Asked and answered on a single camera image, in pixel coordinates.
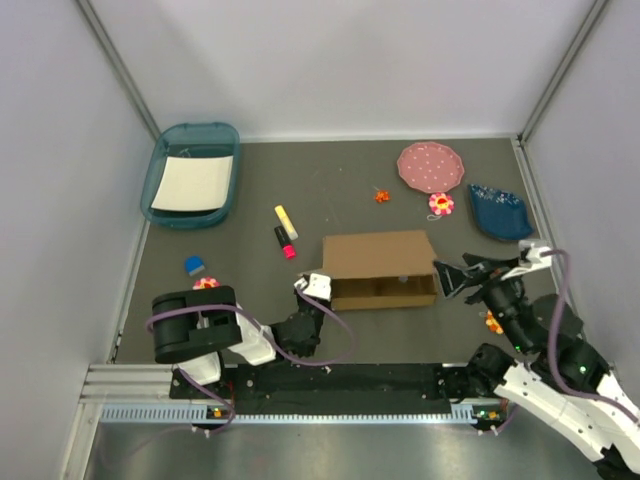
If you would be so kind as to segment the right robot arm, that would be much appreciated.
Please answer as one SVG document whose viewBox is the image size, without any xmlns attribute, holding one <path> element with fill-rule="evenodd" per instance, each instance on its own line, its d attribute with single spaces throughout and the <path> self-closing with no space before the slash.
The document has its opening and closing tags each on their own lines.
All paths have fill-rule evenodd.
<svg viewBox="0 0 640 480">
<path fill-rule="evenodd" d="M 639 476 L 639 409 L 622 389 L 610 364 L 580 333 L 564 333 L 567 312 L 562 285 L 549 320 L 537 316 L 525 293 L 524 275 L 570 257 L 543 242 L 524 241 L 517 257 L 490 259 L 466 253 L 465 264 L 436 260 L 434 270 L 445 298 L 473 288 L 467 304 L 482 303 L 521 362 L 502 349 L 481 345 L 466 366 L 469 388 L 496 395 L 528 411 L 574 445 L 603 479 Z"/>
</svg>

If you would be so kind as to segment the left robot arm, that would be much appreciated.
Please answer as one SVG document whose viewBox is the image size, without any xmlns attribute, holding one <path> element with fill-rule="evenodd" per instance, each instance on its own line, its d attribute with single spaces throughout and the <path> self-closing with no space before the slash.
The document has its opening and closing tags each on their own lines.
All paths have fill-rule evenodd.
<svg viewBox="0 0 640 480">
<path fill-rule="evenodd" d="M 160 295 L 152 300 L 146 328 L 153 335 L 154 359 L 176 365 L 192 377 L 205 396 L 226 387 L 221 352 L 229 350 L 252 366 L 270 363 L 282 351 L 310 357 L 320 343 L 324 310 L 331 306 L 331 287 L 310 286 L 303 280 L 296 294 L 298 310 L 272 326 L 252 324 L 240 312 L 230 286 Z"/>
</svg>

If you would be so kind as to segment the brown cardboard box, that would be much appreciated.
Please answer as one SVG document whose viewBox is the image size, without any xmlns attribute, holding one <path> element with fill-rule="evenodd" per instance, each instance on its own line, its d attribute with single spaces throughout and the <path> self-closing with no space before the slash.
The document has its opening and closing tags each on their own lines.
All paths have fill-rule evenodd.
<svg viewBox="0 0 640 480">
<path fill-rule="evenodd" d="M 426 307 L 438 295 L 435 260 L 423 230 L 331 235 L 321 271 L 336 310 Z"/>
</svg>

